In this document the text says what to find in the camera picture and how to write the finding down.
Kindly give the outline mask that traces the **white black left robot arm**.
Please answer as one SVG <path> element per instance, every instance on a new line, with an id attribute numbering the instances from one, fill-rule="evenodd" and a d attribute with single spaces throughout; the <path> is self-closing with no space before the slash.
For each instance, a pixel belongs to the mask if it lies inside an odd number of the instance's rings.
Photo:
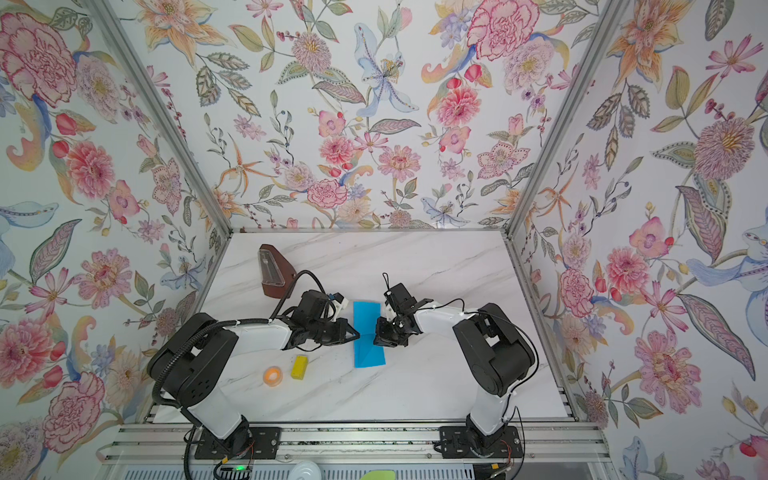
<path id="1" fill-rule="evenodd" d="M 311 341 L 319 346 L 354 342 L 360 333 L 339 314 L 347 300 L 317 290 L 272 318 L 217 320 L 193 315 L 151 358 L 155 404 L 172 407 L 193 425 L 224 441 L 248 426 L 219 386 L 230 360 L 261 351 L 288 351 Z"/>

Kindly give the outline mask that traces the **blue square paper sheet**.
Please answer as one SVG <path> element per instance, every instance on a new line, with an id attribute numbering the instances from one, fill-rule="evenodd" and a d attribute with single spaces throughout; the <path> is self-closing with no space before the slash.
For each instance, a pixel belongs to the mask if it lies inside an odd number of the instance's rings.
<path id="1" fill-rule="evenodd" d="M 375 302 L 353 303 L 353 326 L 360 338 L 353 342 L 354 367 L 356 369 L 384 366 L 386 358 L 381 346 L 375 345 L 376 326 L 381 316 L 381 306 Z"/>

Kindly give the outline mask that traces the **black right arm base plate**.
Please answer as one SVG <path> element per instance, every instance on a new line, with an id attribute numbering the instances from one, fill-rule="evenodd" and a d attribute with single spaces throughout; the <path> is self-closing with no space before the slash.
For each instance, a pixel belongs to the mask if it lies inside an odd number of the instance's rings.
<path id="1" fill-rule="evenodd" d="M 485 436 L 474 428 L 442 426 L 433 449 L 443 459 L 520 459 L 524 442 L 513 426 L 502 426 L 496 433 Z"/>

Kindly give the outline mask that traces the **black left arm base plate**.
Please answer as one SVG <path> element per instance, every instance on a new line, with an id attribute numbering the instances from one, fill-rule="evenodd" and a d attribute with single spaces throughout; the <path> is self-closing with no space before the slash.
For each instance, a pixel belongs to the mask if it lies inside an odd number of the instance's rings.
<path id="1" fill-rule="evenodd" d="M 254 460 L 274 460 L 280 444 L 282 429 L 279 427 L 244 427 L 237 429 L 226 439 L 218 439 L 203 429 L 194 451 L 195 460 L 222 460 L 225 457 Z"/>

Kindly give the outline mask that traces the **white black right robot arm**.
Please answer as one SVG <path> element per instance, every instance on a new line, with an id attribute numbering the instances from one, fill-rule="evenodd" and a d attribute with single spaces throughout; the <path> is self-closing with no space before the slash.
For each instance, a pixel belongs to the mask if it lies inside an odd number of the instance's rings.
<path id="1" fill-rule="evenodd" d="M 406 347 L 411 338 L 425 334 L 454 339 L 478 385 L 467 430 L 482 440 L 500 437 L 512 393 L 538 366 L 538 354 L 529 337 L 494 303 L 470 311 L 459 299 L 443 304 L 427 298 L 418 300 L 402 283 L 388 288 L 384 299 L 374 344 Z"/>

